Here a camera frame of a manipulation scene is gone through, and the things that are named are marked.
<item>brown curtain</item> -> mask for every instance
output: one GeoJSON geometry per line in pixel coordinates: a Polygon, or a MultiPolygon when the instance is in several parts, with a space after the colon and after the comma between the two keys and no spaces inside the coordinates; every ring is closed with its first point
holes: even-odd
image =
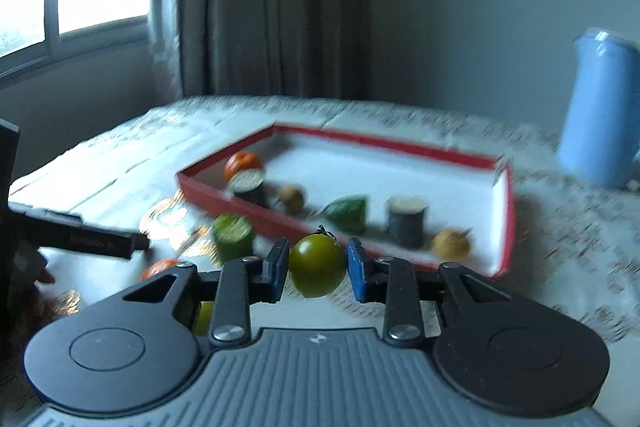
{"type": "Polygon", "coordinates": [[[366,98],[369,0],[152,0],[159,102],[194,94],[366,98]]]}

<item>window frame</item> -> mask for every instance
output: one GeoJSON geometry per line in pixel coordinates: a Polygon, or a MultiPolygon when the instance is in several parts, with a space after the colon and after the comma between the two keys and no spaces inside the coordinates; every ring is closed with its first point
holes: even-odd
{"type": "Polygon", "coordinates": [[[20,76],[68,58],[146,41],[146,19],[146,15],[119,19],[61,35],[58,0],[44,0],[44,41],[0,57],[0,89],[14,84],[20,76]]]}

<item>cherry tomato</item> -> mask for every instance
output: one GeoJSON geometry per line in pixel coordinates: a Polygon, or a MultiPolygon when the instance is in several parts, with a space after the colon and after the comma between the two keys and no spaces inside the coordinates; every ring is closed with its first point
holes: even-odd
{"type": "Polygon", "coordinates": [[[322,297],[334,291],[347,268],[337,241],[323,233],[303,237],[289,254],[291,282],[304,297],[322,297]]]}

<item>yellow fruit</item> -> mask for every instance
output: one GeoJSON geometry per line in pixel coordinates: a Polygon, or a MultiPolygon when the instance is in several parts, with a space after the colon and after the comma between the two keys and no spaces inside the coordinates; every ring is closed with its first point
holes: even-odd
{"type": "Polygon", "coordinates": [[[200,312],[198,313],[198,319],[196,325],[193,328],[193,334],[197,337],[205,337],[207,330],[209,330],[209,323],[211,322],[211,314],[213,312],[213,302],[207,301],[200,304],[200,312]]]}
{"type": "Polygon", "coordinates": [[[431,251],[444,261],[459,261],[471,250],[466,233],[461,230],[443,229],[431,242],[431,251]]]}
{"type": "Polygon", "coordinates": [[[297,214],[305,206],[305,193],[298,185],[285,185],[278,192],[278,199],[291,214],[297,214]]]}
{"type": "Polygon", "coordinates": [[[337,241],[325,233],[303,237],[289,254],[291,282],[304,297],[322,297],[334,291],[347,270],[337,241]]]}

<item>orange tomato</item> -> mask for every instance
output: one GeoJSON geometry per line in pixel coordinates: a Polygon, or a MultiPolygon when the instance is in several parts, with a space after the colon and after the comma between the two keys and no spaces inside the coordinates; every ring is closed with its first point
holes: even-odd
{"type": "Polygon", "coordinates": [[[153,277],[154,275],[157,275],[164,270],[168,270],[178,263],[179,261],[177,259],[161,259],[157,263],[153,263],[149,268],[144,270],[142,272],[142,275],[140,276],[140,280],[143,281],[145,279],[149,279],[149,277],[153,277]]]}
{"type": "Polygon", "coordinates": [[[260,158],[252,152],[240,151],[231,156],[225,165],[225,179],[229,181],[237,172],[247,169],[264,169],[260,158]]]}

